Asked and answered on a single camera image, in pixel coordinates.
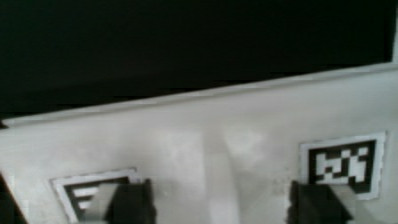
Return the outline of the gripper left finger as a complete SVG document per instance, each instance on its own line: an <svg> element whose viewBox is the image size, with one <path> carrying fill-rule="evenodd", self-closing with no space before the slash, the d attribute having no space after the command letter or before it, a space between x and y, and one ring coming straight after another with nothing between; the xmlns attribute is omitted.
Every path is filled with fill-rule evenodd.
<svg viewBox="0 0 398 224"><path fill-rule="evenodd" d="M101 184L87 209L90 224L156 224L150 180Z"/></svg>

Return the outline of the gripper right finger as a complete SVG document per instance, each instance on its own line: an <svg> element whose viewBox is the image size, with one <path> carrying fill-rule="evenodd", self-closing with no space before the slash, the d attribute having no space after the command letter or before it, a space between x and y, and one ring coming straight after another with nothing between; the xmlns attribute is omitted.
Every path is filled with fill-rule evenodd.
<svg viewBox="0 0 398 224"><path fill-rule="evenodd" d="M346 224L353 220L328 185L289 185L286 224Z"/></svg>

